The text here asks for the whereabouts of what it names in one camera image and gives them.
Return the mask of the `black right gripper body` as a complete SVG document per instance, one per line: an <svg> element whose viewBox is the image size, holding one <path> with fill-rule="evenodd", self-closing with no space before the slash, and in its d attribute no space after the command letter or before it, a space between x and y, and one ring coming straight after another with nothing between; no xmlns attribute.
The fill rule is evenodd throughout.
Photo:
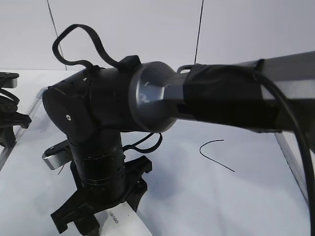
<svg viewBox="0 0 315 236"><path fill-rule="evenodd" d="M74 160L70 164L77 190L84 190L84 213L99 213L128 202L137 210L147 191L142 175L152 170L145 156L125 162L123 156L99 156L96 159ZM82 218L74 221L83 235Z"/></svg>

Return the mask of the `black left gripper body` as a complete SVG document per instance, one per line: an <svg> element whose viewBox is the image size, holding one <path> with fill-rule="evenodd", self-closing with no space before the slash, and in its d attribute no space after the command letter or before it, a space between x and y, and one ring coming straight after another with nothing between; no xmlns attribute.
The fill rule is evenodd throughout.
<svg viewBox="0 0 315 236"><path fill-rule="evenodd" d="M27 129L31 123L29 115L14 113L0 114L0 145L4 148L11 148L16 142L13 127L20 126Z"/></svg>

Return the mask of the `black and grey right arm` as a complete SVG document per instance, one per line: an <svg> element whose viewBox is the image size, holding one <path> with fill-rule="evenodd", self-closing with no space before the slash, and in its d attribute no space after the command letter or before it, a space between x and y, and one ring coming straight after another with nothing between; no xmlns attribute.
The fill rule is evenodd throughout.
<svg viewBox="0 0 315 236"><path fill-rule="evenodd" d="M195 64L177 71L163 62L140 63L137 57L118 66L86 69L50 86L44 109L67 140L45 156L61 166L70 163L77 190L55 212L59 233L74 223L83 236L96 236L95 214L127 202L137 209L152 170L146 157L125 161L121 133L162 134L177 120L193 120L257 133L295 134L302 156L315 230L315 54L299 53L241 64Z"/></svg>

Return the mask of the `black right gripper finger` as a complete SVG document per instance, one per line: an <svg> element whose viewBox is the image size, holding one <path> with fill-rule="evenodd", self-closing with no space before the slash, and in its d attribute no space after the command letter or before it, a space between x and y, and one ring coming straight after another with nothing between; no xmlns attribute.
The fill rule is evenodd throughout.
<svg viewBox="0 0 315 236"><path fill-rule="evenodd" d="M100 224L93 213L84 213L82 220L84 236L99 236Z"/></svg>
<svg viewBox="0 0 315 236"><path fill-rule="evenodd" d="M51 218L60 234L68 229L68 223L83 217L84 203L84 190L77 190L59 209L51 214Z"/></svg>

